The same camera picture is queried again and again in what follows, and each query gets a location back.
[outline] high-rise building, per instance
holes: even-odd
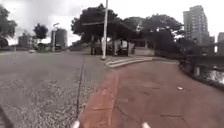
[[[55,31],[51,33],[51,43],[53,44],[53,35]],[[67,31],[65,29],[57,29],[55,32],[55,46],[60,47],[61,50],[64,50],[67,47]]]
[[[184,29],[187,39],[196,41],[199,45],[204,45],[204,38],[209,37],[207,17],[201,5],[191,7],[189,11],[184,11]]]
[[[218,35],[218,42],[224,41],[224,32],[220,32]]]
[[[29,34],[23,33],[22,36],[18,38],[18,46],[22,48],[30,47],[31,36]]]

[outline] white car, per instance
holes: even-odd
[[[35,50],[29,50],[29,53],[36,53]]]

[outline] asphalt road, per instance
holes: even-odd
[[[0,127],[67,128],[107,72],[97,57],[79,53],[0,54]]]

